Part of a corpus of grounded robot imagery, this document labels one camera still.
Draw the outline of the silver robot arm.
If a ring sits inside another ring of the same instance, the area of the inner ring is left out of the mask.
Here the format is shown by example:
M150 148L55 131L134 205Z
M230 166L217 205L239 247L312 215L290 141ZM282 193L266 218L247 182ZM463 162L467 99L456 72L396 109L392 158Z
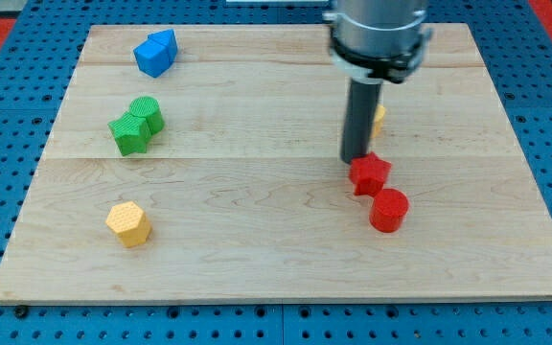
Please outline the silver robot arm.
M421 65L432 30L426 0L337 0L323 13L329 56L353 81L404 82Z

